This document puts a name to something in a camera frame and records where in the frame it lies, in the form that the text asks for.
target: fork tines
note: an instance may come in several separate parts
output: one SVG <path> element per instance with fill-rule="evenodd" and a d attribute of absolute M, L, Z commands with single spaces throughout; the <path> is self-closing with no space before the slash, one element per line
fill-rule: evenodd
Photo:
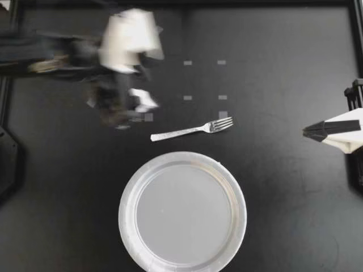
<path fill-rule="evenodd" d="M 232 117 L 227 117 L 219 120 L 212 121 L 213 128 L 215 131 L 221 131 L 223 129 L 227 129 L 233 126 L 233 119 Z"/>

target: paper plate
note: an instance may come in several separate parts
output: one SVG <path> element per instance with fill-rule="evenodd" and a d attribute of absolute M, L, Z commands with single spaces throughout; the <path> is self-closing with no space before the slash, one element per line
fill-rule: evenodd
<path fill-rule="evenodd" d="M 191 152 L 143 165 L 119 208 L 123 243 L 149 272 L 220 271 L 239 249 L 246 223 L 246 204 L 231 173 Z"/>

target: silver fork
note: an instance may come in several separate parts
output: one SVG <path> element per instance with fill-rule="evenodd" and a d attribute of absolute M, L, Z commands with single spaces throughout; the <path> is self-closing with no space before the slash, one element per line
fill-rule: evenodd
<path fill-rule="evenodd" d="M 232 120 L 232 117 L 228 117 L 228 118 L 223 118 L 223 119 L 219 119 L 219 120 L 214 120 L 214 121 L 204 124 L 203 126 L 193 127 L 191 129 L 182 129 L 182 130 L 177 130 L 177 131 L 172 131 L 172 132 L 152 134 L 150 139 L 153 142 L 155 142 L 155 141 L 161 141 L 161 140 L 165 140 L 165 139 L 169 139 L 169 138 L 174 138 L 174 137 L 178 137 L 178 136 L 182 136 L 182 135 L 186 135 L 186 134 L 194 133 L 194 132 L 198 132 L 198 131 L 204 131 L 207 133 L 215 133 L 215 132 L 219 132 L 219 131 L 225 130 L 227 128 L 230 128 L 231 126 L 233 126 L 233 120 Z"/>

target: black table surface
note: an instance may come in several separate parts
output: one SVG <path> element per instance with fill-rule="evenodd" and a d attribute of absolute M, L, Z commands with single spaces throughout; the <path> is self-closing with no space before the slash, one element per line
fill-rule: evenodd
<path fill-rule="evenodd" d="M 361 271 L 363 197 L 344 155 L 301 131 L 348 110 L 343 91 L 358 76 L 348 9 L 160 7 L 155 17 L 166 59 L 148 85 L 161 104 L 153 122 L 115 130 L 86 105 L 86 84 L 14 82 L 7 127 L 26 160 L 23 186 L 0 206 L 0 271 L 142 271 L 120 239 L 120 197 L 141 165 L 173 151 L 218 160 L 242 188 L 247 231 L 223 271 Z M 48 8 L 27 11 L 23 26 L 101 35 L 107 20 Z M 235 120 L 226 132 L 150 142 L 220 111 Z"/>

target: plate rim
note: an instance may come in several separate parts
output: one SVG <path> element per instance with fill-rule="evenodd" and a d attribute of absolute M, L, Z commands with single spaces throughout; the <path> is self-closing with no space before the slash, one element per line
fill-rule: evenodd
<path fill-rule="evenodd" d="M 223 177 L 226 178 L 226 181 L 231 186 L 236 196 L 236 200 L 239 204 L 238 214 L 240 215 L 237 221 L 238 228 L 233 233 L 234 235 L 230 238 L 230 241 L 226 244 L 227 250 L 225 249 L 225 251 L 222 252 L 221 254 L 222 257 L 225 257 L 223 261 L 219 260 L 220 256 L 216 255 L 218 256 L 218 258 L 216 258 L 216 260 L 213 260 L 212 258 L 211 260 L 213 261 L 211 265 L 203 266 L 203 264 L 205 264 L 204 262 L 201 264 L 201 267 L 193 271 L 218 272 L 222 270 L 234 258 L 234 256 L 236 255 L 237 251 L 239 250 L 242 244 L 247 227 L 247 209 L 246 209 L 246 202 L 244 200 L 244 195 L 234 176 L 221 163 L 217 162 L 216 160 L 206 155 L 195 152 L 188 152 L 188 151 L 169 152 L 163 155 L 159 155 L 146 162 L 143 166 L 141 166 L 128 181 L 120 200 L 118 216 L 119 216 L 119 231 L 121 239 L 123 241 L 124 246 L 126 247 L 127 252 L 132 257 L 132 259 L 145 271 L 159 272 L 160 267 L 158 266 L 157 262 L 160 263 L 161 261 L 160 258 L 157 257 L 155 254 L 153 254 L 153 252 L 147 247 L 147 245 L 143 243 L 142 239 L 138 237 L 137 231 L 135 233 L 130 233 L 128 231 L 129 227 L 127 226 L 128 225 L 127 221 L 129 221 L 128 220 L 129 212 L 127 211 L 126 204 L 128 203 L 129 199 L 131 199 L 132 195 L 135 193 L 133 192 L 134 191 L 133 189 L 137 187 L 136 186 L 137 182 L 140 180 L 140 178 L 143 175 L 146 175 L 149 170 L 153 169 L 158 165 L 162 165 L 163 163 L 165 163 L 165 161 L 168 161 L 168 163 L 170 163 L 172 161 L 174 162 L 181 160 L 187 161 L 188 159 L 189 161 L 192 159 L 192 161 L 194 160 L 197 162 L 204 162 L 210 167 L 213 167 Z M 165 272 L 191 271 L 190 269 L 188 270 L 188 267 L 190 266 L 178 266 L 175 265 L 174 263 L 169 263 L 166 260 L 164 260 L 163 263 L 168 264 L 170 267 L 173 267 L 172 270 L 165 268 L 164 269 Z"/>

